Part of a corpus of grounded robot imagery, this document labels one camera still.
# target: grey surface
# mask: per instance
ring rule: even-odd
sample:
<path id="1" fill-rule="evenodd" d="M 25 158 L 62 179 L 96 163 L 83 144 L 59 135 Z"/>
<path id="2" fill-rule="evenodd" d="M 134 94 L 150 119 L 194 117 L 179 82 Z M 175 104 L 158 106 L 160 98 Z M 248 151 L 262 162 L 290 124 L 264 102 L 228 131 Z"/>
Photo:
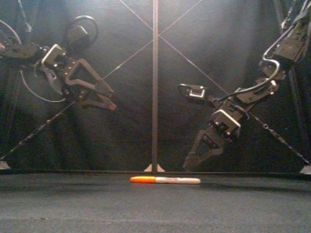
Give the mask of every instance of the grey surface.
<path id="1" fill-rule="evenodd" d="M 0 232 L 310 232 L 310 181 L 207 177 L 132 184 L 131 175 L 0 175 Z"/>

